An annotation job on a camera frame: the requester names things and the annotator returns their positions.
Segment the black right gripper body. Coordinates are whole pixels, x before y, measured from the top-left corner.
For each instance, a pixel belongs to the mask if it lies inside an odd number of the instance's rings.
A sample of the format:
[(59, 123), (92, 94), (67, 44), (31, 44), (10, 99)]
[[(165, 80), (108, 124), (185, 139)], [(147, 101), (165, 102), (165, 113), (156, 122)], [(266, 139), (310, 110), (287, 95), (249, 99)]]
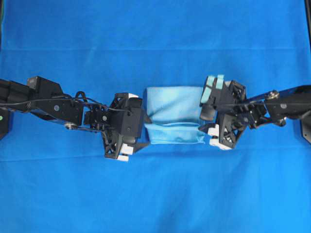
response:
[(209, 75), (206, 78), (200, 107), (208, 104), (214, 108), (214, 119), (205, 120), (215, 123), (206, 134), (211, 136), (209, 144), (222, 150), (231, 150), (235, 147), (246, 126), (239, 122), (241, 112), (238, 104), (246, 99), (245, 86), (232, 81), (224, 81), (224, 75)]

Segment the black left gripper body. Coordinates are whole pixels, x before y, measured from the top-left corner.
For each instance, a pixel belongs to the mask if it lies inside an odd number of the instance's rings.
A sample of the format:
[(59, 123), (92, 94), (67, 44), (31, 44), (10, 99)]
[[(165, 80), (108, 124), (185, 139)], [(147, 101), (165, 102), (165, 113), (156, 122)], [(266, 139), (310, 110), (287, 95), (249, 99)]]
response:
[(110, 104), (107, 126), (102, 132), (104, 156), (108, 159), (128, 161), (138, 150), (144, 110), (142, 98), (132, 93), (117, 93)]

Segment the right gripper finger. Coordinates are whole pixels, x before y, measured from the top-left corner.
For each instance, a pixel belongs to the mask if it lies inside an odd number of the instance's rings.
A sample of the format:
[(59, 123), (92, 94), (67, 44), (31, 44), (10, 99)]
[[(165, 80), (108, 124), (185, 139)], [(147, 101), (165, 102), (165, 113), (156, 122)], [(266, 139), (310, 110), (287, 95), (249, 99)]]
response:
[(201, 108), (200, 118), (202, 120), (213, 120), (214, 108), (208, 104), (203, 104)]
[(207, 133), (210, 128), (215, 128), (215, 125), (216, 125), (215, 123), (208, 123), (200, 126), (198, 130)]

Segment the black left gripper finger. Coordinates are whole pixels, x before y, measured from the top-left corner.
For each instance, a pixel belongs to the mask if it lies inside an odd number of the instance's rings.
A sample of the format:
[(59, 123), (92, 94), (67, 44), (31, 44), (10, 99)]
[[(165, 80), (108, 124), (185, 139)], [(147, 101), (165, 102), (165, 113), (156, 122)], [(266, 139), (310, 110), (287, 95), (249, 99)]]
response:
[(145, 124), (152, 124), (152, 120), (148, 117), (147, 113), (144, 113), (143, 120)]
[(133, 153), (138, 152), (139, 150), (149, 146), (149, 143), (140, 143), (140, 142), (136, 142), (135, 144), (132, 145), (133, 146)]

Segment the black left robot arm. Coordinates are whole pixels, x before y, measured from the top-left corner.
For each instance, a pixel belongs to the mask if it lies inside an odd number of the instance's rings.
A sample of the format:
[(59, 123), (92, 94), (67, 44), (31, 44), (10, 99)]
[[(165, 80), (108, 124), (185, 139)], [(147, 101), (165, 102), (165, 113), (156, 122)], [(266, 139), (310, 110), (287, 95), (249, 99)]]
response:
[(11, 113), (31, 113), (68, 130), (100, 133), (105, 158), (127, 162), (129, 156), (149, 146), (140, 143), (143, 123), (150, 122), (143, 99), (131, 93), (116, 93), (109, 106), (78, 91), (74, 97), (63, 92), (60, 84), (35, 76), (23, 85), (0, 81), (0, 136), (10, 129)]

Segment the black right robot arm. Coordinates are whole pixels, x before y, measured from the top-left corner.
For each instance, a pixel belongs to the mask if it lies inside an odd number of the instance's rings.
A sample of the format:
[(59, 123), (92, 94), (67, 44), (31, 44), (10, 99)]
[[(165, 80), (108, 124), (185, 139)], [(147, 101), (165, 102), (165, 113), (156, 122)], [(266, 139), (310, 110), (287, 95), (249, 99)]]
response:
[(198, 144), (234, 149), (245, 129), (284, 126), (299, 120), (311, 138), (311, 88), (308, 85), (247, 98), (244, 85), (223, 75), (210, 75), (203, 87), (149, 87), (144, 126), (151, 144)]

